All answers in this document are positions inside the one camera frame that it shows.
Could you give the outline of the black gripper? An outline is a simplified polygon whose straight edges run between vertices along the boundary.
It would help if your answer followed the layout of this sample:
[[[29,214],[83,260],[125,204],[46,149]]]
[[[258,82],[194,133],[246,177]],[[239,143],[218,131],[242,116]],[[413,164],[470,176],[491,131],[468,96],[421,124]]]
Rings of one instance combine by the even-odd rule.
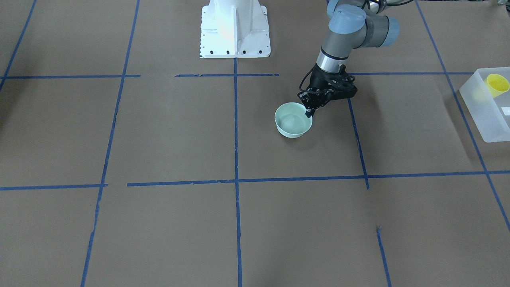
[[[358,89],[354,84],[355,78],[348,74],[346,65],[339,65],[337,73],[329,73],[314,65],[308,91],[298,94],[299,100],[304,105],[307,118],[312,118],[317,109],[332,100],[352,98]]]

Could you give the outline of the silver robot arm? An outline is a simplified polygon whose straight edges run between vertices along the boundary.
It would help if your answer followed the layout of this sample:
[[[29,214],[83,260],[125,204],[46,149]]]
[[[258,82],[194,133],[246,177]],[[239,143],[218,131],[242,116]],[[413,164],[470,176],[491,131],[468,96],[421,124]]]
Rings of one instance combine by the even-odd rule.
[[[317,109],[333,100],[349,99],[356,95],[355,78],[347,71],[347,61],[354,49],[387,47],[400,35],[396,18],[381,15],[385,4],[377,11],[370,3],[357,0],[330,0],[327,6],[328,30],[320,53],[311,70],[305,75],[308,86],[299,87],[298,98],[311,118]]]

